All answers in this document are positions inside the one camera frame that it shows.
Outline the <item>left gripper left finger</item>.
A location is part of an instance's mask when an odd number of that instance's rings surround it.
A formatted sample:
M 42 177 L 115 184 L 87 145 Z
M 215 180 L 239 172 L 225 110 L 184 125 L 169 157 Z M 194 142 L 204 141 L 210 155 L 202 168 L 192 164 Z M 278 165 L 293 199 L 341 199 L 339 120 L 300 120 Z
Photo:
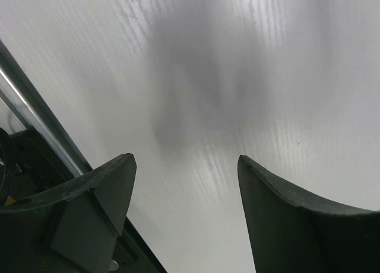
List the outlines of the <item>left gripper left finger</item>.
M 122 234 L 137 164 L 122 154 L 1 208 L 2 272 L 107 272 Z

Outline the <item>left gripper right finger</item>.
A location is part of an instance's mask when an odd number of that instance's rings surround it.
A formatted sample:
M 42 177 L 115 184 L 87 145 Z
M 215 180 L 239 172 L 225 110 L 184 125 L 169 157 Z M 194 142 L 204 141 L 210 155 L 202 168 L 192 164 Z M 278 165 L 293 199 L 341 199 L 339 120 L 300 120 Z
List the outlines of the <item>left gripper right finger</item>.
M 257 272 L 379 271 L 379 212 L 318 196 L 245 155 L 237 174 Z

